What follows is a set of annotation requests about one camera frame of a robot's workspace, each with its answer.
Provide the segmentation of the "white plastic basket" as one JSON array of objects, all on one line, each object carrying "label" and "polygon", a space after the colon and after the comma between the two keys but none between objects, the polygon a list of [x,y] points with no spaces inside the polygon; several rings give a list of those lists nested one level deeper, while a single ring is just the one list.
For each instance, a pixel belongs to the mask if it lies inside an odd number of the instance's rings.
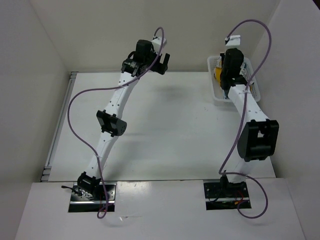
[{"label": "white plastic basket", "polygon": [[[224,91],[220,85],[220,74],[221,74],[222,58],[220,55],[213,55],[207,58],[207,67],[209,74],[209,82],[211,84],[211,93],[213,98],[213,103],[216,106],[232,105],[232,102],[225,97]],[[250,60],[245,57],[243,64],[241,65],[240,74],[243,75],[245,80],[249,80],[252,73],[254,72]],[[256,77],[254,76],[250,82],[250,92],[256,102],[261,99],[258,83]]]}]

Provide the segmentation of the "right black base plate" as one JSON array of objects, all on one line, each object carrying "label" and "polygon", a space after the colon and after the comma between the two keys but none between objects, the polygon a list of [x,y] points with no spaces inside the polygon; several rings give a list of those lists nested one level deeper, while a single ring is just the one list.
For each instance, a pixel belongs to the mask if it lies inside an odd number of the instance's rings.
[{"label": "right black base plate", "polygon": [[207,211],[236,210],[238,205],[240,209],[252,208],[245,182],[222,185],[217,180],[203,183]]}]

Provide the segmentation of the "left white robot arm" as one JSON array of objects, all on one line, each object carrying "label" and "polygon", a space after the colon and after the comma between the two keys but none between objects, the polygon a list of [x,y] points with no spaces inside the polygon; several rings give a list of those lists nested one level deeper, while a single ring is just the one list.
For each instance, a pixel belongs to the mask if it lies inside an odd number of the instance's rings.
[{"label": "left white robot arm", "polygon": [[161,51],[166,43],[165,38],[156,36],[152,41],[139,40],[135,51],[131,52],[122,63],[119,88],[115,90],[107,106],[96,113],[101,128],[100,139],[91,162],[77,180],[78,190],[89,200],[104,194],[104,189],[100,185],[103,181],[101,173],[115,142],[126,131],[127,123],[122,120],[122,116],[133,88],[148,71],[163,75],[168,69],[170,59],[168,53],[163,62],[160,62]]}]

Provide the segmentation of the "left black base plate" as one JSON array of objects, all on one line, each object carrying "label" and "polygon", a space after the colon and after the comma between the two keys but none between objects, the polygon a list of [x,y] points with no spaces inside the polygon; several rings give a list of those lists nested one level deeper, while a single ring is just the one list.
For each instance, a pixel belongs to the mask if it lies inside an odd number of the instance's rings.
[{"label": "left black base plate", "polygon": [[[105,186],[108,196],[107,212],[114,212],[117,184],[111,182]],[[106,197],[102,183],[99,184],[98,195],[96,196],[90,196],[84,190],[79,190],[77,183],[74,183],[72,188],[73,191],[70,195],[68,207],[69,213],[97,213],[106,205]]]}]

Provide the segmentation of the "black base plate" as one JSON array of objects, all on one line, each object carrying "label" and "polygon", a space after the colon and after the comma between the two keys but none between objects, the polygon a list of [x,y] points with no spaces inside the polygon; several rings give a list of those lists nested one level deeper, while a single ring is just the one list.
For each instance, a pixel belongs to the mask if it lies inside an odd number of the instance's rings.
[{"label": "black base plate", "polygon": [[245,182],[222,185],[217,180],[203,183],[207,211],[236,210],[238,205],[240,209],[252,208]]},{"label": "black base plate", "polygon": [[[111,182],[105,186],[108,196],[107,212],[114,212],[117,184]],[[70,195],[68,207],[69,213],[97,213],[106,205],[106,197],[102,183],[99,184],[98,195],[96,196],[90,196],[84,190],[79,190],[77,183],[74,183],[72,188],[73,191]]]}]

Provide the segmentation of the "colourful printed shorts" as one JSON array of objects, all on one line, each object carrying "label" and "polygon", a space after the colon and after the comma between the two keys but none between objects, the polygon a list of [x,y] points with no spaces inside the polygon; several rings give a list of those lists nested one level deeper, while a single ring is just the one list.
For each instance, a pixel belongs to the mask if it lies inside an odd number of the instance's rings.
[{"label": "colourful printed shorts", "polygon": [[237,48],[228,49],[219,55],[219,62],[214,70],[214,78],[218,81],[224,99],[228,99],[231,87],[246,86],[248,81],[241,74],[244,63],[244,54]]}]

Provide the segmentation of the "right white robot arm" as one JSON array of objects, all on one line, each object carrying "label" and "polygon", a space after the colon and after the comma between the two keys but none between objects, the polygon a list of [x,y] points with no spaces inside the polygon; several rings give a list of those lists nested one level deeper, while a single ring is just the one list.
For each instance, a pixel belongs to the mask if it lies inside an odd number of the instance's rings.
[{"label": "right white robot arm", "polygon": [[237,48],[227,49],[221,58],[220,86],[241,116],[234,145],[240,159],[233,170],[220,170],[219,191],[225,197],[241,190],[253,168],[274,154],[279,132],[279,123],[263,113],[241,74],[244,59]]}]

